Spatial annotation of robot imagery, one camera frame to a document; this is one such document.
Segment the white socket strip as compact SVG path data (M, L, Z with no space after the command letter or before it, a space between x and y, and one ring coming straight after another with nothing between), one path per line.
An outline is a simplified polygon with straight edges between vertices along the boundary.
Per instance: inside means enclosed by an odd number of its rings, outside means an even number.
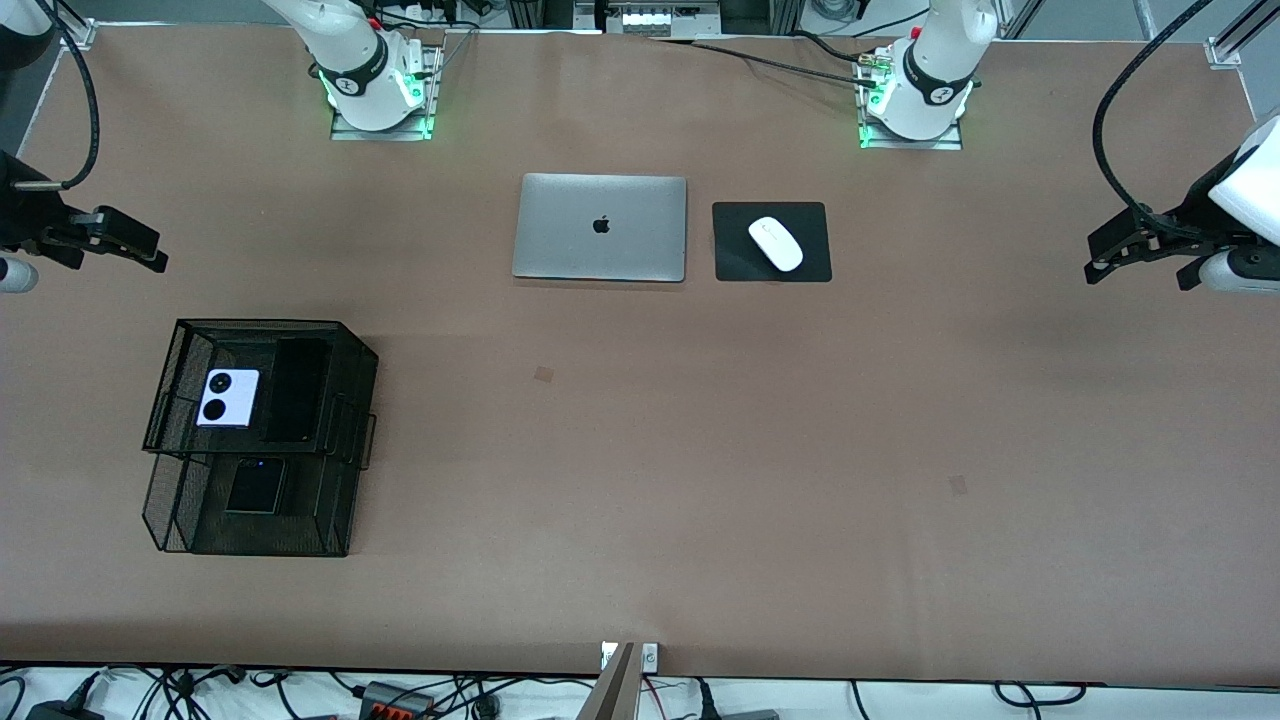
M605 12L605 31L649 38L695 40L722 31L717 3L614 3Z

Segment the black mesh two-tier tray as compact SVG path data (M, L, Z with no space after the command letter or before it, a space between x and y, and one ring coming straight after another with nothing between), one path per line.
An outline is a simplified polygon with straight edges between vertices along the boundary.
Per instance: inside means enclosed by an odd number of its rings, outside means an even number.
M330 345L314 437L301 443L262 439L276 343L320 338ZM369 465L378 419L372 396L379 359L339 322L179 319L142 448L154 460L142 519L163 552L262 557L343 557L349 552L355 501ZM260 370L247 428L197 427L205 380L215 368ZM280 457L285 491L275 515L227 512L242 457Z

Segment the black mouse pad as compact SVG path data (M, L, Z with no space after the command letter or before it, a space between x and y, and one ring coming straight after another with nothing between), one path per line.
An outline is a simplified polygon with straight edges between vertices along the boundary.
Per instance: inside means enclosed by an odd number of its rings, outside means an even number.
M749 225L771 217L795 238L800 263L778 269L749 233ZM718 281L826 283L832 279L826 205L822 202L714 202L712 227Z

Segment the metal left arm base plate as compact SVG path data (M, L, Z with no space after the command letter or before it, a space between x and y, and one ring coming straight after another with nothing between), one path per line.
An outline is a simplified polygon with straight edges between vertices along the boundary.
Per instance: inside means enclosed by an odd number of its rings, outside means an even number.
M909 138L892 131L883 119L874 115L872 110L881 105L888 96L893 85L893 69L891 46L876 47L859 56L852 65L855 77L870 79L876 83L873 88L856 90L856 119L859 143L861 149L911 149L911 150L960 150L963 147L963 132L960 118L965 111L964 102L957 105L951 115L947 129L932 138Z

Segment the silver closed laptop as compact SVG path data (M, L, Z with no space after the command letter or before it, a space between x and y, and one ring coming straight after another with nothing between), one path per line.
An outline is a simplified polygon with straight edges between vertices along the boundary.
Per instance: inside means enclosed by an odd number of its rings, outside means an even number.
M687 181L677 176L527 173L512 274L540 281L680 283Z

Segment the lilac flip phone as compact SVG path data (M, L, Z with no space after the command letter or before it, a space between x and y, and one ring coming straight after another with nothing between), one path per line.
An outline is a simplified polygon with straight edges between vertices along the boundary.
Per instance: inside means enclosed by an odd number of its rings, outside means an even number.
M196 415L197 427L247 428L259 392L260 370L215 368L209 372Z

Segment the black power strip orange switches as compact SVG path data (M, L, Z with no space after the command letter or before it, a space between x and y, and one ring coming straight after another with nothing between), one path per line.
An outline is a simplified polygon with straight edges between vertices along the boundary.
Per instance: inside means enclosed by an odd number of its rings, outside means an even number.
M426 720L435 700L420 691L407 691L381 682L364 685L358 720Z

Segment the black slab smartphone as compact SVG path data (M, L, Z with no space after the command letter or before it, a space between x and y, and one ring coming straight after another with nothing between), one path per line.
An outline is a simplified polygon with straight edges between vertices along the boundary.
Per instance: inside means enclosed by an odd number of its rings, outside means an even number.
M320 338L285 338L276 343L271 397L262 439L301 443L314 437L323 401L330 345Z

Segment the white computer mouse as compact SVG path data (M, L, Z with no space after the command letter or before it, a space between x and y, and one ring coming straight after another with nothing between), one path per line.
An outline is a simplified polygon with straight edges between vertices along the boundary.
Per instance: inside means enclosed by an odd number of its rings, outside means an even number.
M748 233L777 272L790 273L803 264L804 251L800 243L774 217L754 220L748 227Z

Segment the brown slanted post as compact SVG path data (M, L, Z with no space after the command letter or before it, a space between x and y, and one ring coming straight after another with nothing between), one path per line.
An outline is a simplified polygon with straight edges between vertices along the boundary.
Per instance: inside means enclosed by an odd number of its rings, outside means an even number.
M618 643L575 720L636 720L643 644Z

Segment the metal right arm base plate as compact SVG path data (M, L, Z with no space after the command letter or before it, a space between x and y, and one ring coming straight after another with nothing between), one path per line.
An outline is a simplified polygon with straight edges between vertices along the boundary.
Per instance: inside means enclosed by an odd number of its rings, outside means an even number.
M369 140L417 142L433 137L444 53L439 46L424 47L419 41L410 44L397 64L383 78L393 91L375 90L372 101L360 102L355 118L389 120L387 126L365 128L351 122L347 113L351 100L339 100L332 87L326 87L326 101L332 109L330 137L333 140Z

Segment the black flip phone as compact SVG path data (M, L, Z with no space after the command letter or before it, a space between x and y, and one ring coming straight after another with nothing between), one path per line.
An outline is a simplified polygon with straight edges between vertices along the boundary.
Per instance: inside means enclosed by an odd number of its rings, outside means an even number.
M227 512L275 515L285 491L287 464L280 457L242 457L227 497Z

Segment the aluminium frame profile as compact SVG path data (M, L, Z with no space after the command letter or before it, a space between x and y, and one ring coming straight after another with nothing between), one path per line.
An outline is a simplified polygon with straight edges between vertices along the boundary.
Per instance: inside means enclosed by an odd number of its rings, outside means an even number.
M1204 44L1204 54L1215 70L1240 65L1240 51L1280 20L1280 0L1251 0L1230 23Z

